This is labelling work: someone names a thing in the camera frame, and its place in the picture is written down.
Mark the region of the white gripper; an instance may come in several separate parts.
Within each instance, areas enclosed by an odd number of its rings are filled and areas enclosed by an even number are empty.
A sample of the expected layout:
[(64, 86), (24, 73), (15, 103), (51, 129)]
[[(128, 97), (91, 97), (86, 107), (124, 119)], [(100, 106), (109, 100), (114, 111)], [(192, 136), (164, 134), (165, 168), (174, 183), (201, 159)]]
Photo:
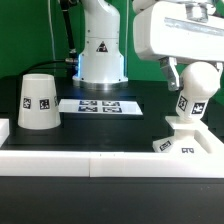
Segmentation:
[(209, 10), (206, 22), (193, 21), (183, 0), (159, 0), (136, 14), (133, 20), (134, 49), (142, 60), (160, 60), (170, 91), (177, 91), (178, 60), (212, 61), (219, 76), (224, 65), (224, 19)]

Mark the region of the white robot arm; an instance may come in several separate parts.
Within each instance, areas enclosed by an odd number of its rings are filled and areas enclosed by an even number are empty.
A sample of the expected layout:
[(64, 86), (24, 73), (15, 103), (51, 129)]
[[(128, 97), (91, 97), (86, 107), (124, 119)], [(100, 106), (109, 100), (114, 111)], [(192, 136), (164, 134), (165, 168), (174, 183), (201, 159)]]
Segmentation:
[[(127, 82), (119, 52), (120, 16), (105, 0), (82, 0), (85, 47), (74, 81), (87, 88), (111, 89)], [(158, 61), (171, 91), (183, 81), (176, 65), (205, 61), (222, 67), (224, 18), (213, 0), (133, 0), (133, 43), (142, 60)]]

